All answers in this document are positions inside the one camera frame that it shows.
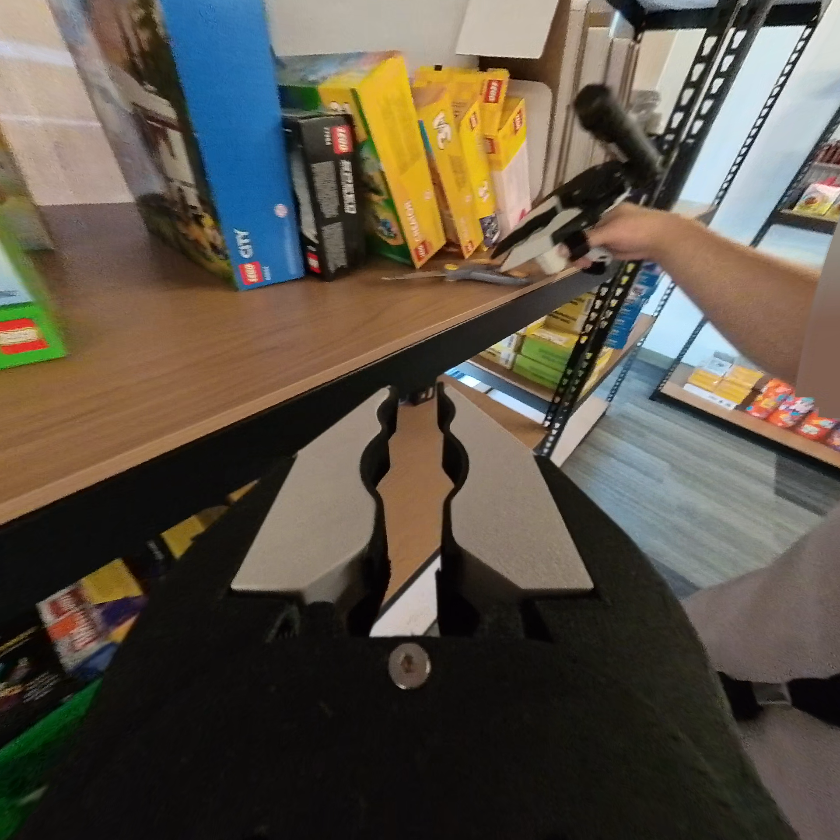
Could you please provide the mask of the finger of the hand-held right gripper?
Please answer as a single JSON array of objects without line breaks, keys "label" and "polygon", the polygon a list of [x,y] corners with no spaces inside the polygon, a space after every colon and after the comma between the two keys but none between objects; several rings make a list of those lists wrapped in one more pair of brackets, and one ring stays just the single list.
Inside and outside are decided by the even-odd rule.
[{"label": "finger of the hand-held right gripper", "polygon": [[561,212],[514,245],[500,270],[518,270],[529,263],[541,270],[565,270],[589,252],[588,226],[584,212]]},{"label": "finger of the hand-held right gripper", "polygon": [[493,259],[564,259],[553,236],[573,218],[573,209],[552,196],[536,206],[493,248]]}]

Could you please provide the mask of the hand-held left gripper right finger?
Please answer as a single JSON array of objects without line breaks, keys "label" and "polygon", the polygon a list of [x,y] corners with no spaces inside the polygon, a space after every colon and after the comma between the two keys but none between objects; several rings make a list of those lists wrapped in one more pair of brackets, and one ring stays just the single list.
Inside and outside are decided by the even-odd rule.
[{"label": "hand-held left gripper right finger", "polygon": [[437,417],[453,483],[442,571],[454,593],[490,608],[592,592],[532,448],[451,385],[438,386]]}]

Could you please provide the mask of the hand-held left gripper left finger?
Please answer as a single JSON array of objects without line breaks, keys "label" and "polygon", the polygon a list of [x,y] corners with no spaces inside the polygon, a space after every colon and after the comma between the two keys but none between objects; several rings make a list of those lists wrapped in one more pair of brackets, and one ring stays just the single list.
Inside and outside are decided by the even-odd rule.
[{"label": "hand-held left gripper left finger", "polygon": [[391,466],[398,396],[379,389],[299,450],[231,581],[238,595],[328,603],[370,631],[391,579],[377,489]]}]

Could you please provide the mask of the grey and yellow scissors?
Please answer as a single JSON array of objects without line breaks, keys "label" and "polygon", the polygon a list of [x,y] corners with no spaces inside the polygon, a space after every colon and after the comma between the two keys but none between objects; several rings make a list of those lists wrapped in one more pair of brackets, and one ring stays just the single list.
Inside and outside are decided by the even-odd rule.
[{"label": "grey and yellow scissors", "polygon": [[501,271],[495,266],[475,262],[464,264],[443,264],[432,269],[413,269],[402,274],[389,274],[382,280],[419,280],[441,279],[446,282],[472,281],[495,287],[527,287],[536,280],[529,275],[514,275]]}]

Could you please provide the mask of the person's right forearm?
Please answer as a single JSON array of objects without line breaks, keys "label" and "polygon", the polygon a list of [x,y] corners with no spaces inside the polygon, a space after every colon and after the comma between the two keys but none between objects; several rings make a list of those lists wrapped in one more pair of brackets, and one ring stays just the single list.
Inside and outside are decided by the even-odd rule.
[{"label": "person's right forearm", "polygon": [[819,273],[675,215],[661,264],[719,333],[786,382],[799,379]]}]

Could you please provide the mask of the yellow and white toy box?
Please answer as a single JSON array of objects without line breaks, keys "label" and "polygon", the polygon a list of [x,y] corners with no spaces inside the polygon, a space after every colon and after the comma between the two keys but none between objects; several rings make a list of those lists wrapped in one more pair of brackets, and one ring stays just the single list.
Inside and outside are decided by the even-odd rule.
[{"label": "yellow and white toy box", "polygon": [[500,238],[504,238],[532,208],[524,98],[505,98],[498,128],[485,135],[485,142]]}]

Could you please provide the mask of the stack of pale yellow boxes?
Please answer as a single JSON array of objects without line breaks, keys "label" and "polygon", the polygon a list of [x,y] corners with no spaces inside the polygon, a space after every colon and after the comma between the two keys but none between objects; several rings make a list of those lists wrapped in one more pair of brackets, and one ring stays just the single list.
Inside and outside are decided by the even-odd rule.
[{"label": "stack of pale yellow boxes", "polygon": [[492,344],[479,357],[553,391],[571,360],[594,301],[592,292],[576,297]]}]

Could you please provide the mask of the black metal shelf rack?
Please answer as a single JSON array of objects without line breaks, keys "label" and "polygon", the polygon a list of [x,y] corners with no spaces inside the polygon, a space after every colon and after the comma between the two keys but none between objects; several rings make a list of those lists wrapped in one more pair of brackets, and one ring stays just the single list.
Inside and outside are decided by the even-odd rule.
[{"label": "black metal shelf rack", "polygon": [[379,387],[431,384],[467,361],[467,335],[445,331],[2,524],[2,621],[222,501]]}]

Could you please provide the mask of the black toy box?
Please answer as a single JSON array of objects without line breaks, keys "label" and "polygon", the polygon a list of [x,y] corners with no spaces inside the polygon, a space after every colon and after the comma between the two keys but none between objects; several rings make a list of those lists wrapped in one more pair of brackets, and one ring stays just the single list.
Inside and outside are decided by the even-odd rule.
[{"label": "black toy box", "polygon": [[307,271],[321,280],[339,279],[366,258],[352,119],[285,108],[282,128]]}]

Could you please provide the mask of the grey metal shelf rack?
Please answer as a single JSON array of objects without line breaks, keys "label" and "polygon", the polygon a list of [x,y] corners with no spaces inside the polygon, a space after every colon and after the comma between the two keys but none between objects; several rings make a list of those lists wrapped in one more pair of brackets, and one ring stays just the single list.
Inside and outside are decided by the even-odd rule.
[{"label": "grey metal shelf rack", "polygon": [[[750,240],[751,247],[760,247],[767,235],[776,228],[828,237],[834,234],[838,223],[838,125],[839,110],[836,109]],[[722,426],[729,432],[744,436],[766,447],[780,452],[787,451],[798,459],[838,471],[838,451],[804,439],[793,432],[774,427],[744,412],[746,406],[758,394],[759,389],[770,378],[776,377],[765,373],[765,378],[757,389],[743,404],[733,410],[708,402],[683,389],[683,384],[686,383],[690,372],[700,363],[686,364],[684,359],[694,349],[704,330],[710,326],[711,323],[706,317],[698,321],[666,374],[657,384],[652,398],[698,415]],[[749,361],[736,359],[741,364],[748,364],[759,369]]]}]

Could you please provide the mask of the stack of small yellow packets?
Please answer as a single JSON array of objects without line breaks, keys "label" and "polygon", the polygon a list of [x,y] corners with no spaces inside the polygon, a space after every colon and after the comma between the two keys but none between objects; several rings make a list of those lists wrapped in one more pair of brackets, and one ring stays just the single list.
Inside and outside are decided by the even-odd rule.
[{"label": "stack of small yellow packets", "polygon": [[715,352],[700,362],[683,389],[728,410],[743,404],[764,380],[765,373],[725,353]]}]

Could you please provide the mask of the person's white shirt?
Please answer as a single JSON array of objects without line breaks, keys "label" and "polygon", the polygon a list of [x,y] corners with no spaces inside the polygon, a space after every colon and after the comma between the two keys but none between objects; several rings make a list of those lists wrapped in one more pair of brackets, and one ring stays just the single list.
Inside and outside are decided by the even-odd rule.
[{"label": "person's white shirt", "polygon": [[742,744],[800,838],[839,838],[839,512],[684,601]]}]

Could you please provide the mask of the row of snack packets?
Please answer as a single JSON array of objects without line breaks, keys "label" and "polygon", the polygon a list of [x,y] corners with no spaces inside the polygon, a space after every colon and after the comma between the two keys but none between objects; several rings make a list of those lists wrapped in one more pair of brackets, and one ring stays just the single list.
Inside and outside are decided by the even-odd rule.
[{"label": "row of snack packets", "polygon": [[774,427],[839,450],[839,420],[825,416],[811,397],[798,396],[792,385],[770,378],[744,412]]}]

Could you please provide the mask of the dark toy box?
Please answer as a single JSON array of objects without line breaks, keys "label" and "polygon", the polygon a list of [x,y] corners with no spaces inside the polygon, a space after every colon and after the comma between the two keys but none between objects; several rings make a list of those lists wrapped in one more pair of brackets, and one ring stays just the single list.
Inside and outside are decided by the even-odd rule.
[{"label": "dark toy box", "polygon": [[1,745],[4,747],[79,689],[65,671],[36,608],[1,626]]}]

